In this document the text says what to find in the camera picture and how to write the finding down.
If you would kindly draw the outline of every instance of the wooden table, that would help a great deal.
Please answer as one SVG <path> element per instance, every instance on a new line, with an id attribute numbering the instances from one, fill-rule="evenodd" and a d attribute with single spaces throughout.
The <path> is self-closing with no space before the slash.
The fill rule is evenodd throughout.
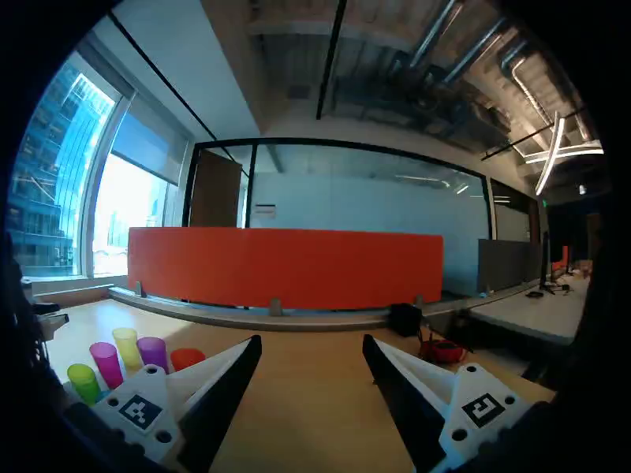
<path id="1" fill-rule="evenodd" d="M 47 344 L 63 382 L 72 363 L 95 367 L 90 344 L 112 342 L 111 331 L 117 327 L 162 337 L 168 350 L 196 347 L 207 356 L 256 333 L 186 322 L 114 300 L 67 311 L 69 323 Z M 418 351 L 415 337 L 401 338 L 386 329 L 259 332 L 263 355 L 211 471 L 411 472 L 412 461 L 379 389 L 372 385 L 361 352 L 364 333 L 407 352 Z M 481 356 L 468 354 L 464 361 L 481 364 L 531 402 L 554 396 Z"/>
<path id="2" fill-rule="evenodd" d="M 483 322 L 501 326 L 529 337 L 556 345 L 569 345 L 574 340 L 583 316 L 589 279 L 566 276 L 559 284 L 568 283 L 572 291 L 543 297 L 526 297 L 528 291 L 474 307 L 469 314 Z"/>

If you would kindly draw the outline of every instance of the pink cup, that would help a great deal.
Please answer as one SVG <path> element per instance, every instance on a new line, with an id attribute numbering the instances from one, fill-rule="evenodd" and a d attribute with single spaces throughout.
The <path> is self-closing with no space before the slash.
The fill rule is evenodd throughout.
<path id="1" fill-rule="evenodd" d="M 111 343 L 99 341 L 90 346 L 90 354 L 99 368 L 107 387 L 116 389 L 123 383 L 121 365 L 118 364 L 116 347 Z"/>
<path id="2" fill-rule="evenodd" d="M 162 367 L 169 374 L 169 364 L 166 361 L 166 342 L 162 338 L 142 337 L 138 340 L 138 350 L 144 364 L 154 364 Z"/>

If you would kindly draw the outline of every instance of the orange divider panel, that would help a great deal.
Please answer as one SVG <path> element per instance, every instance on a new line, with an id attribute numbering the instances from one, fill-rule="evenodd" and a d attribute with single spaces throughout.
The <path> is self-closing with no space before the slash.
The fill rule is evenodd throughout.
<path id="1" fill-rule="evenodd" d="M 556 271 L 556 270 L 560 270 L 561 268 L 565 268 L 567 266 L 567 259 L 568 259 L 568 249 L 566 246 L 564 246 L 563 257 L 561 258 L 561 261 L 555 261 L 552 263 L 552 270 Z"/>
<path id="2" fill-rule="evenodd" d="M 208 304 L 354 309 L 440 300 L 442 237 L 218 227 L 129 230 L 129 287 Z"/>

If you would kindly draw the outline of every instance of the yellow cup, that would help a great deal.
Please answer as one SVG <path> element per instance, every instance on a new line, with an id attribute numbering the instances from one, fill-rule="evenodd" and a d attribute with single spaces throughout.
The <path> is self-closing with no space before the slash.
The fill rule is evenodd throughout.
<path id="1" fill-rule="evenodd" d="M 112 330 L 112 335 L 125 368 L 131 371 L 139 370 L 143 366 L 143 360 L 136 345 L 138 333 L 134 329 L 120 328 Z"/>

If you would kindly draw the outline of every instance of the skyscraper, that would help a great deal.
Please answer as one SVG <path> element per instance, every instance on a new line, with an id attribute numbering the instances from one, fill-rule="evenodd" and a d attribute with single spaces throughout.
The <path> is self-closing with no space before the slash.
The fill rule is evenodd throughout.
<path id="1" fill-rule="evenodd" d="M 24 133 L 7 228 L 26 276 L 77 273 L 78 221 L 92 156 L 114 101 L 66 62 Z"/>

